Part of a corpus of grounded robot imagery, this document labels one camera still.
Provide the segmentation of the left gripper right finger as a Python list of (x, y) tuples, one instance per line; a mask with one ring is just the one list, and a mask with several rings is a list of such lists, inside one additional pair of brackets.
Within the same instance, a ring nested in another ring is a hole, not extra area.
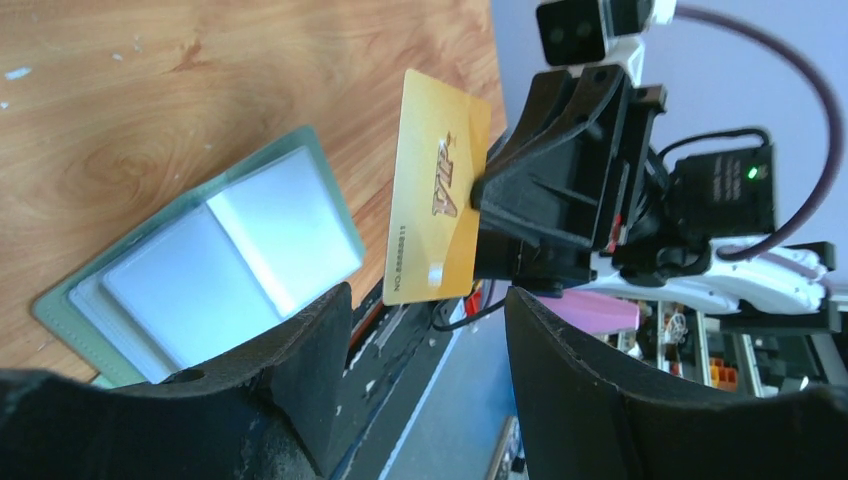
[(843, 479), (847, 391), (746, 397), (651, 367), (512, 287), (505, 330), (533, 479)]

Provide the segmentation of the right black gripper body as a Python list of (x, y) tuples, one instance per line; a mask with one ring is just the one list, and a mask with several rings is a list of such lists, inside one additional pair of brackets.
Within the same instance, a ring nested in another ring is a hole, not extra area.
[(647, 170), (654, 159), (649, 137), (654, 119), (664, 107), (662, 87), (635, 87), (626, 82), (600, 117), (580, 132), (620, 136), (620, 210), (607, 247), (533, 246), (481, 227), (475, 278), (506, 280), (531, 292), (560, 292), (596, 278), (597, 273), (591, 265), (593, 255), (611, 256), (627, 243), (653, 238), (663, 224), (662, 211), (657, 206), (663, 190), (660, 179)]

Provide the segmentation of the green card holder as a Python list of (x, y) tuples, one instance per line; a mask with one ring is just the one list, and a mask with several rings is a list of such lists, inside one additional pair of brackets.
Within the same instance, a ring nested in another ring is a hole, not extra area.
[(32, 312), (112, 386), (159, 383), (285, 322), (364, 257), (303, 126), (179, 195)]

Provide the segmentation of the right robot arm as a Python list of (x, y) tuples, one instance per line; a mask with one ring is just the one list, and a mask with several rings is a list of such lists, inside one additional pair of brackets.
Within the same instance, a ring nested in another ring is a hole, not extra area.
[(769, 137), (667, 168), (650, 144), (664, 109), (663, 88), (635, 86), (618, 65), (537, 74), (471, 190), (476, 275), (543, 297), (587, 290), (710, 315), (823, 311), (824, 244), (738, 258), (776, 230)]

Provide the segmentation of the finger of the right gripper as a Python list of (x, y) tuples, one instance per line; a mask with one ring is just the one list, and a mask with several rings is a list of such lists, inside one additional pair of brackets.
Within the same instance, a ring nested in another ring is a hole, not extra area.
[(470, 196), (481, 227), (533, 246), (607, 247), (620, 210), (619, 145), (602, 132), (497, 142)]
[(625, 85), (626, 71), (620, 66), (590, 67), (578, 77), (566, 70), (535, 75), (518, 125), (491, 156), (486, 171), (501, 173), (524, 157), (571, 140), (600, 117)]

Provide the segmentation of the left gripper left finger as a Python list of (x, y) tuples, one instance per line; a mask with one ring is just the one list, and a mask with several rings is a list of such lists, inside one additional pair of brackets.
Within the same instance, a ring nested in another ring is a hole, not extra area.
[(159, 384), (1, 373), (5, 479), (320, 479), (352, 328), (342, 283)]

